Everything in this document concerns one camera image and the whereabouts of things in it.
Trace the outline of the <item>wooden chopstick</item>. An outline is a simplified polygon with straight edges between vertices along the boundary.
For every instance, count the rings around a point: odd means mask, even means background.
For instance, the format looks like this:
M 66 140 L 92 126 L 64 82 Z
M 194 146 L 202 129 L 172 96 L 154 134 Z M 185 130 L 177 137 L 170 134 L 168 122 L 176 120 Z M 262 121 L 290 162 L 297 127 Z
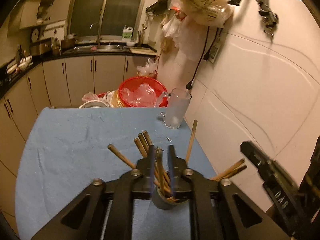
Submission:
M 123 154 L 121 154 L 114 145 L 109 144 L 107 148 L 115 156 L 117 156 L 122 162 L 124 162 L 127 166 L 129 166 L 131 169 L 135 169 L 136 168 L 135 164 L 133 162 L 131 162 L 129 159 L 127 159 L 127 157 L 125 157 Z
M 218 179 L 218 181 L 220 181 L 222 179 L 232 178 L 233 176 L 236 176 L 237 174 L 239 174 L 240 172 L 242 172 L 246 168 L 247 168 L 247 165 L 242 165 L 239 168 L 234 169 L 232 172 L 229 172 L 227 175 L 223 176 L 222 178 Z
M 142 146 L 144 147 L 144 150 L 146 151 L 146 153 L 148 153 L 149 152 L 149 145 L 148 145 L 144 135 L 142 133 L 139 133 L 138 137 L 140 139 Z
M 139 138 L 135 138 L 134 139 L 135 145 L 137 146 L 140 154 L 142 155 L 143 158 L 146 158 L 148 156 L 148 154 L 146 153 L 145 148 L 143 147 L 141 141 Z
M 227 175 L 229 172 L 232 172 L 234 169 L 239 168 L 240 166 L 245 165 L 245 158 L 240 159 L 238 162 L 234 163 L 231 167 L 227 168 L 225 171 L 220 174 L 210 178 L 210 180 L 218 181 L 218 179 Z
M 161 193 L 163 196 L 165 196 L 164 191 L 164 175 L 163 175 L 163 151 L 157 147 L 156 148 L 156 162 L 157 162 L 157 169 L 158 169 L 158 176 L 159 176 L 159 184 Z
M 186 156 L 185 156 L 186 163 L 188 163 L 188 161 L 190 159 L 190 155 L 191 155 L 191 151 L 192 151 L 192 147 L 193 147 L 193 143 L 194 143 L 194 139 L 195 139 L 196 129 L 197 129 L 197 123 L 198 123 L 198 121 L 194 120 L 193 126 L 192 126 L 192 130 L 191 130 L 191 136 L 190 136 L 190 139 L 189 139 L 187 153 L 186 153 Z
M 150 146 L 150 145 L 153 145 L 153 142 L 149 136 L 149 133 L 147 131 L 143 131 L 143 135 L 144 135 L 144 138 L 147 142 L 147 144 Z

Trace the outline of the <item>black chopstick holder cup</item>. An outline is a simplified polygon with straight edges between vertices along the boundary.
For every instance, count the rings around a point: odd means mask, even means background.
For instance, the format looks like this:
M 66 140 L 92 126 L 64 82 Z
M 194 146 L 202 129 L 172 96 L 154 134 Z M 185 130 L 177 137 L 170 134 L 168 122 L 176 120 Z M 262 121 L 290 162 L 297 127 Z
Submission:
M 188 202 L 187 199 L 183 199 L 183 200 L 177 200 L 177 201 L 173 201 L 173 200 L 167 200 L 167 198 L 165 198 L 160 191 L 159 187 L 154 188 L 152 195 L 151 195 L 151 200 L 153 202 L 153 204 L 161 210 L 171 210 L 179 205 L 185 204 Z

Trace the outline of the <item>lower kitchen cabinets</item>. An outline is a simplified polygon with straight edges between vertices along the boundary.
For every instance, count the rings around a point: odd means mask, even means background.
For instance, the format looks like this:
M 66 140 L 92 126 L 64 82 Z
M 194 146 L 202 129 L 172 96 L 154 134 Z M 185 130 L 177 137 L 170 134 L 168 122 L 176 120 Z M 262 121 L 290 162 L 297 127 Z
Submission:
M 1 90 L 1 209 L 15 215 L 15 181 L 29 133 L 49 106 L 79 107 L 82 97 L 116 90 L 148 57 L 94 55 L 60 58 L 35 64 L 7 91 Z

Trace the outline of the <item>kitchen cabinets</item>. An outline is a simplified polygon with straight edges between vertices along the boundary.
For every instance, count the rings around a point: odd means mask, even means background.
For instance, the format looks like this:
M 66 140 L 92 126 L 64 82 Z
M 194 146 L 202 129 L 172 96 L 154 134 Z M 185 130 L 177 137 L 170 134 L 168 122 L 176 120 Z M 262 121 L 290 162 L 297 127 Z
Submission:
M 67 18 L 71 0 L 20 0 L 9 14 L 8 35 Z
M 49 106 L 79 107 L 82 97 L 116 90 L 148 57 L 94 55 L 60 58 L 35 64 L 7 91 L 1 90 L 1 209 L 15 215 L 15 181 L 29 133 Z

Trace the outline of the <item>kitchen window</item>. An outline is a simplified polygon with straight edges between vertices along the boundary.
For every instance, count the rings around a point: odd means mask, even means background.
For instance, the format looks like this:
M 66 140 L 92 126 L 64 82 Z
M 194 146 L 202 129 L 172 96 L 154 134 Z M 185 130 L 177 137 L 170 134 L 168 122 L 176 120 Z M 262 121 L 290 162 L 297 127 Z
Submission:
M 135 40 L 145 0 L 71 0 L 66 21 L 66 33 L 90 41 L 97 40 L 101 24 L 102 40 L 121 40 L 124 26 L 133 28 Z

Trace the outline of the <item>upper kitchen cabinets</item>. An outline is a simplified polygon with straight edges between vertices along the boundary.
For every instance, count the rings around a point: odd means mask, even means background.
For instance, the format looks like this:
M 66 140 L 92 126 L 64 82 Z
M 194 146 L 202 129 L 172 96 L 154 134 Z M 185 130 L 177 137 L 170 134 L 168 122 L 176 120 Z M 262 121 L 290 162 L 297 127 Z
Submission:
M 71 0 L 20 0 L 9 14 L 8 35 L 67 18 Z

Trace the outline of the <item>blue towel table cover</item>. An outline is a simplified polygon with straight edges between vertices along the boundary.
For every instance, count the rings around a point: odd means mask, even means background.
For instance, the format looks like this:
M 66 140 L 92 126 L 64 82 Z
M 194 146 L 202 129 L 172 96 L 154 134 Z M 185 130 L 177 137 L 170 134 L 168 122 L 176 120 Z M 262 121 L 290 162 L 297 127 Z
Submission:
M 168 129 L 158 114 L 156 108 L 45 108 L 29 134 L 18 169 L 15 217 L 20 238 L 31 239 L 94 178 L 110 181 L 129 170 L 109 151 L 109 144 L 136 162 L 141 155 L 133 140 L 148 131 L 157 147 L 173 144 L 183 158 L 190 128 L 183 123 Z

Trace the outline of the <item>red plastic basin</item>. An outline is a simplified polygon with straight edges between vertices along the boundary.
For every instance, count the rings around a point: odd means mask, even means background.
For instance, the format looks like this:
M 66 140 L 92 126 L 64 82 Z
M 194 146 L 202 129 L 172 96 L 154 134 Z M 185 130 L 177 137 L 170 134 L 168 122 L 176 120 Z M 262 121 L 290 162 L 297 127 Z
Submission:
M 126 107 L 156 107 L 163 92 L 167 92 L 164 85 L 144 76 L 126 79 L 118 88 L 119 98 Z

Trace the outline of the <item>green detergent jug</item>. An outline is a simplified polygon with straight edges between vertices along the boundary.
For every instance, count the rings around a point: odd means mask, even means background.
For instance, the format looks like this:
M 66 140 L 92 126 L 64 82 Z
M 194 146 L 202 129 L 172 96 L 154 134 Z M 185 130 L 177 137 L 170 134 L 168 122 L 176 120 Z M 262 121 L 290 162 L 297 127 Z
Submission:
M 133 35 L 133 28 L 124 26 L 122 32 L 122 40 L 123 41 L 131 41 Z

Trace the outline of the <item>sink faucet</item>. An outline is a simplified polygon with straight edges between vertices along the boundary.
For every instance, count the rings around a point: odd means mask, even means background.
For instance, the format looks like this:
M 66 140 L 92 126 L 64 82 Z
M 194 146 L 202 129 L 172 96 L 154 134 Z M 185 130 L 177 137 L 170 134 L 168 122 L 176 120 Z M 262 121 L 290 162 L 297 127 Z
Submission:
M 98 26 L 98 32 L 97 32 L 97 41 L 96 41 L 96 43 L 97 43 L 97 49 L 100 49 L 100 47 L 101 47 L 101 41 L 102 41 L 102 36 L 101 36 L 101 24 L 100 24 L 100 22 L 94 22 L 94 23 L 92 23 L 91 25 L 90 25 L 90 30 L 95 26 L 95 25 L 97 25 Z

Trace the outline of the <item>large hanging plastic bag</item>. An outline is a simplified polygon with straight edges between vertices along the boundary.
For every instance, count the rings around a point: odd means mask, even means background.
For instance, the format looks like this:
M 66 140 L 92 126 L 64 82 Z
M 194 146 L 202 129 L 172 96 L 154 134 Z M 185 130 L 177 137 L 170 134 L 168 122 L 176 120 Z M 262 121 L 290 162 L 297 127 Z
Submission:
M 233 13 L 229 0 L 171 0 L 172 4 L 199 25 L 223 28 Z

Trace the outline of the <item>black tool hanging on wall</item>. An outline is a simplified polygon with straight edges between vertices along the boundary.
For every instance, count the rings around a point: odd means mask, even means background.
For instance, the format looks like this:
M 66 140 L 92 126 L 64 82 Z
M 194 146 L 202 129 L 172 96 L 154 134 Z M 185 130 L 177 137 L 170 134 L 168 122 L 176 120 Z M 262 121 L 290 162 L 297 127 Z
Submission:
M 271 10 L 269 0 L 256 0 L 256 2 L 260 8 L 259 15 L 263 18 L 263 31 L 273 39 L 279 22 L 278 15 Z

